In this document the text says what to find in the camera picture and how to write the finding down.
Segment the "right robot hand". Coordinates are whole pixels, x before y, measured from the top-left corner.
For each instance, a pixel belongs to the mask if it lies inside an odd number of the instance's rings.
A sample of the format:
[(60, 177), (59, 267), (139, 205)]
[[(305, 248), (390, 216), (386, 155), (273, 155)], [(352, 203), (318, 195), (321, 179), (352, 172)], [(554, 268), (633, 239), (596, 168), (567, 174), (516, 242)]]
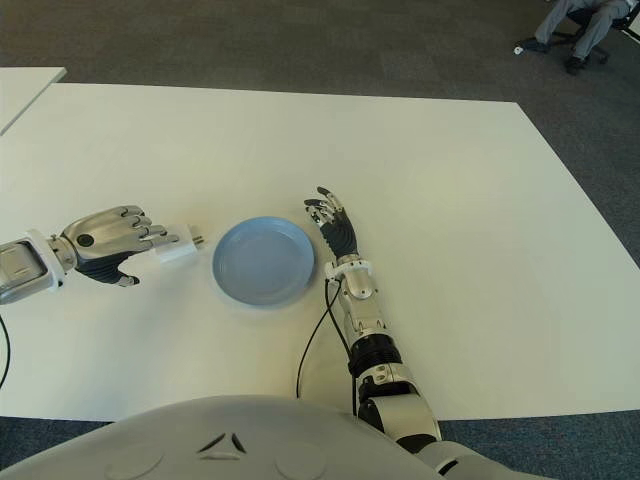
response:
[(318, 227), (323, 239), (338, 263), (358, 257), (355, 229), (338, 197), (325, 187), (318, 186), (320, 198), (306, 199), (305, 211)]

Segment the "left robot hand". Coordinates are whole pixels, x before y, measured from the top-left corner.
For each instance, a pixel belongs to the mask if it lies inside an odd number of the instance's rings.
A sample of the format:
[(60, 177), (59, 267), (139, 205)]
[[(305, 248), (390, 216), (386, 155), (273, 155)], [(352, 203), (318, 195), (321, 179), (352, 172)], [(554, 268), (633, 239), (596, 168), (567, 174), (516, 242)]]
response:
[(170, 245), (179, 236), (156, 225), (138, 206), (119, 206), (95, 213), (68, 225), (60, 238), (75, 255), (74, 269), (104, 284), (131, 287), (138, 277), (120, 266), (130, 257)]

